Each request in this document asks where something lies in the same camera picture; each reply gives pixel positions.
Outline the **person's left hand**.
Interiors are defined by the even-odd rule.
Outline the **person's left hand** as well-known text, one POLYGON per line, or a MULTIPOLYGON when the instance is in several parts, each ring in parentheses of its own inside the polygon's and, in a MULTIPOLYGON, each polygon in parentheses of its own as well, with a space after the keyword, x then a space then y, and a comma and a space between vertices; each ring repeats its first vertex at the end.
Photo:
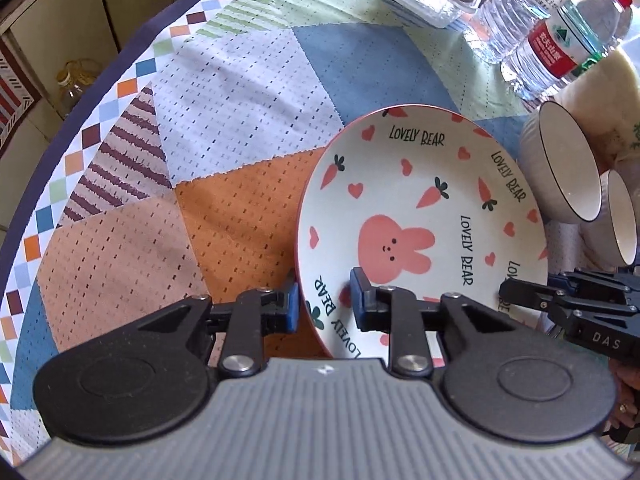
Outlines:
POLYGON ((608 368, 614 376, 617 388, 616 405, 610 423, 614 428, 634 428, 639 413, 636 393, 640 389, 640 370, 616 360, 609 360, 608 368))

